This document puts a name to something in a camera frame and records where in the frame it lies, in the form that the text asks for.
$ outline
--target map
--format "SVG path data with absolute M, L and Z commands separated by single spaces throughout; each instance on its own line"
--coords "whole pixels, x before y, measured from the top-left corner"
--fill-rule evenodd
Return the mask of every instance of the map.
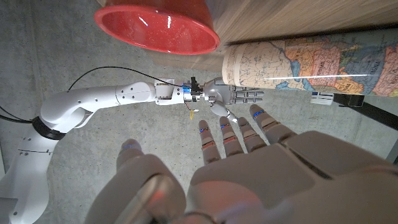
M 398 29 L 227 47 L 228 85 L 398 96 Z

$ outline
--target wire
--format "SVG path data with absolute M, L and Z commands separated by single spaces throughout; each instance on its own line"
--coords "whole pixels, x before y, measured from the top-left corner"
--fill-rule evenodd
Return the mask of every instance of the wire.
M 12 115 L 10 112 L 6 111 L 6 110 L 5 110 L 4 108 L 2 108 L 1 106 L 0 106 L 0 109 L 1 109 L 2 111 L 6 112 L 9 116 L 12 116 L 13 118 L 17 118 L 17 119 L 19 119 L 19 120 L 21 120 L 21 121 L 28 121 L 28 120 L 25 120 L 25 119 L 22 119 L 22 118 L 18 118 L 17 116 Z
M 6 121 L 11 121 L 11 122 L 15 122 L 15 123 L 22 123 L 22 124 L 31 124 L 31 123 L 32 123 L 31 120 L 28 121 L 28 120 L 25 120 L 25 119 L 22 119 L 22 118 L 18 118 L 17 116 L 12 115 L 11 113 L 9 113 L 8 111 L 6 111 L 6 110 L 5 110 L 4 108 L 2 108 L 1 106 L 0 106 L 0 109 L 3 110 L 4 112 L 6 112 L 8 115 L 10 115 L 10 116 L 12 116 L 12 117 L 14 117 L 14 118 L 17 118 L 17 119 L 9 118 L 9 117 L 6 117 L 6 116 L 3 116 L 3 115 L 0 114 L 0 119 L 4 119 L 4 120 L 6 120 Z
M 187 106 L 188 110 L 191 110 L 191 108 L 189 108 L 189 106 L 188 106 L 188 103 L 187 102 L 184 102 L 184 103 Z
M 173 84 L 173 83 L 168 83 L 168 82 L 162 81 L 162 80 L 160 80 L 160 79 L 158 79 L 158 78 L 152 77 L 152 76 L 150 76 L 150 75 L 147 75 L 147 74 L 145 74 L 145 73 L 139 72 L 139 71 L 134 70 L 134 69 L 131 69 L 131 68 L 125 68 L 125 67 L 119 67 L 119 66 L 102 66 L 102 67 L 93 68 L 93 69 L 91 69 L 90 71 L 88 71 L 88 72 L 82 74 L 78 79 L 76 79 L 75 82 L 72 83 L 72 85 L 69 87 L 68 91 L 71 90 L 72 87 L 74 86 L 74 84 L 75 84 L 77 81 L 79 81 L 81 78 L 83 78 L 85 75 L 89 74 L 89 73 L 92 72 L 92 71 L 95 71 L 95 70 L 97 70 L 97 69 L 102 69 L 102 68 L 120 68 L 120 69 L 125 69 L 125 70 L 129 70 L 129 71 L 132 71 L 132 72 L 140 73 L 140 74 L 143 75 L 143 76 L 146 76 L 146 77 L 149 77 L 149 78 L 153 78 L 154 80 L 161 81 L 161 82 L 164 82 L 164 83 L 169 84 L 169 85 L 173 85 L 173 86 L 177 86 L 177 87 L 182 87 L 182 86 L 180 86 L 180 85 L 175 85 L 175 84 Z
M 3 116 L 0 114 L 0 118 L 1 119 L 5 119 L 6 121 L 11 121 L 11 122 L 15 122 L 15 123 L 22 123 L 22 124 L 31 124 L 32 121 L 26 121 L 26 120 L 18 120 L 18 119 L 13 119 L 13 118 L 8 118 L 6 116 Z

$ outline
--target black strap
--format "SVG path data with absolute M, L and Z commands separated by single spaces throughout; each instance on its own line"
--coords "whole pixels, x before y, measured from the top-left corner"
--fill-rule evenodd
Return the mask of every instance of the black strap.
M 333 101 L 398 131 L 398 116 L 363 102 L 363 97 L 335 93 Z
M 65 137 L 66 133 L 61 133 L 57 130 L 47 127 L 39 117 L 32 120 L 33 128 L 43 137 L 51 140 L 61 140 Z

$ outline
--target red bucket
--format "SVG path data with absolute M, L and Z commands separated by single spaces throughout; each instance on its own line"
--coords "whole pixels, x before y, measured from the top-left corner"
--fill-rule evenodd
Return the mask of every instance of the red bucket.
M 204 0 L 107 0 L 95 22 L 119 40 L 159 52 L 205 54 L 220 44 Z

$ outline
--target wooden surface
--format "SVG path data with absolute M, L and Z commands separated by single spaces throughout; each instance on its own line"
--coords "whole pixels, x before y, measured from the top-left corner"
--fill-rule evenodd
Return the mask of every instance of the wooden surface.
M 288 38 L 331 30 L 377 27 L 398 22 L 395 0 L 208 0 L 217 51 L 204 55 L 173 55 L 146 50 L 155 63 L 221 71 L 226 44 L 264 38 Z

